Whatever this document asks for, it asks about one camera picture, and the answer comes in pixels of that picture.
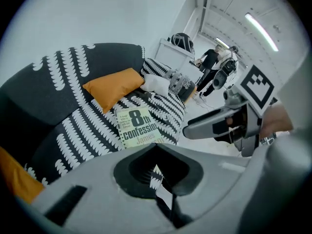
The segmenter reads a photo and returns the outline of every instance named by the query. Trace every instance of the orange cushion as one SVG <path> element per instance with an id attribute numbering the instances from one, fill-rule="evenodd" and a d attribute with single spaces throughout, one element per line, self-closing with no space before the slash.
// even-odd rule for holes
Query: orange cushion
<path id="1" fill-rule="evenodd" d="M 195 86 L 194 90 L 192 91 L 192 93 L 190 94 L 190 96 L 186 99 L 186 101 L 184 102 L 184 104 L 193 96 L 193 94 L 196 92 L 197 90 L 197 86 Z"/>
<path id="2" fill-rule="evenodd" d="M 0 171 L 10 192 L 29 204 L 44 188 L 2 147 L 0 147 Z"/>
<path id="3" fill-rule="evenodd" d="M 144 79 L 133 68 L 99 77 L 84 84 L 86 89 L 107 113 L 122 97 L 137 89 Z"/>

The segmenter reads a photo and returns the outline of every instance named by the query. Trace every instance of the sofa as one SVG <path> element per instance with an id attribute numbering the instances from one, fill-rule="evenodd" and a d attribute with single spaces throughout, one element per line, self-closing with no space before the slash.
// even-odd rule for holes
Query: sofa
<path id="1" fill-rule="evenodd" d="M 82 85 L 132 67 L 170 80 L 167 97 L 136 89 L 106 114 Z M 56 51 L 0 87 L 0 146 L 47 185 L 94 157 L 123 150 L 114 110 L 146 106 L 166 143 L 177 145 L 195 84 L 144 48 L 98 43 Z"/>

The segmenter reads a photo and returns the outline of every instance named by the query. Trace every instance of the ceiling light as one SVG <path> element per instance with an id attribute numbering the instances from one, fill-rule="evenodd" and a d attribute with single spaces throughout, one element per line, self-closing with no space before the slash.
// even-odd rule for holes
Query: ceiling light
<path id="1" fill-rule="evenodd" d="M 221 43 L 224 47 L 226 47 L 227 49 L 229 49 L 230 47 L 222 40 L 220 40 L 218 37 L 216 38 L 216 41 Z"/>
<path id="2" fill-rule="evenodd" d="M 267 40 L 267 42 L 269 43 L 269 45 L 272 47 L 272 49 L 274 51 L 278 51 L 277 46 L 275 45 L 275 43 L 273 42 L 272 38 L 269 36 L 268 32 L 265 31 L 265 29 L 261 26 L 260 23 L 258 23 L 258 21 L 256 19 L 253 18 L 252 15 L 250 15 L 249 13 L 247 13 L 245 15 L 245 18 L 251 22 L 253 24 L 254 27 L 257 28 L 257 30 L 261 33 L 261 35 L 263 35 L 263 37 L 265 38 L 265 40 Z"/>

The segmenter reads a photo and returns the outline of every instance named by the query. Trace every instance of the book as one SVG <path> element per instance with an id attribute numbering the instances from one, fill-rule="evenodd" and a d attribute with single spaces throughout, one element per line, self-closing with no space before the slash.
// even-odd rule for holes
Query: book
<path id="1" fill-rule="evenodd" d="M 124 148 L 165 142 L 147 107 L 118 110 L 115 117 Z"/>

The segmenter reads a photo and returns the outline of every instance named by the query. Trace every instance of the sneaker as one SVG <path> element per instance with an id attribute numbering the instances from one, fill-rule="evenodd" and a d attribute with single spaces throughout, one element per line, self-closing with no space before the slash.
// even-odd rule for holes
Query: sneaker
<path id="1" fill-rule="evenodd" d="M 206 97 L 203 95 L 203 93 L 199 94 L 199 98 L 201 98 L 204 102 L 207 102 Z"/>

